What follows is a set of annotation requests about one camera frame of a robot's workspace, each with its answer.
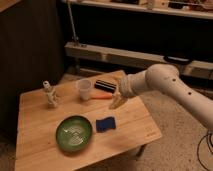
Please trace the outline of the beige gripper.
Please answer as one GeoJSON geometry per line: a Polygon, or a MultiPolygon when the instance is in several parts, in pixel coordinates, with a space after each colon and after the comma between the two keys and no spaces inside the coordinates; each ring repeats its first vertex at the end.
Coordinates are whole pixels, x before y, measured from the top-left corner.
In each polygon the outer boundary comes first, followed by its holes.
{"type": "Polygon", "coordinates": [[[111,110],[117,109],[127,102],[127,98],[123,97],[119,91],[118,84],[120,83],[120,79],[115,78],[115,81],[116,81],[117,86],[116,86],[116,90],[115,90],[114,94],[112,95],[112,103],[109,105],[109,108],[111,110]]]}

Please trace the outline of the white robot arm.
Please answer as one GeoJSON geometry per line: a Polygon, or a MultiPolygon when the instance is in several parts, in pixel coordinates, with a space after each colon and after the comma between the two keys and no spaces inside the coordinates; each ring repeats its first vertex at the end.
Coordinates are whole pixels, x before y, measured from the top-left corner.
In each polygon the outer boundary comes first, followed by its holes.
{"type": "Polygon", "coordinates": [[[118,88],[110,109],[116,109],[128,99],[157,90],[183,106],[207,130],[213,133],[213,100],[194,91],[179,77],[178,69],[169,64],[154,64],[136,74],[116,79],[118,88]]]}

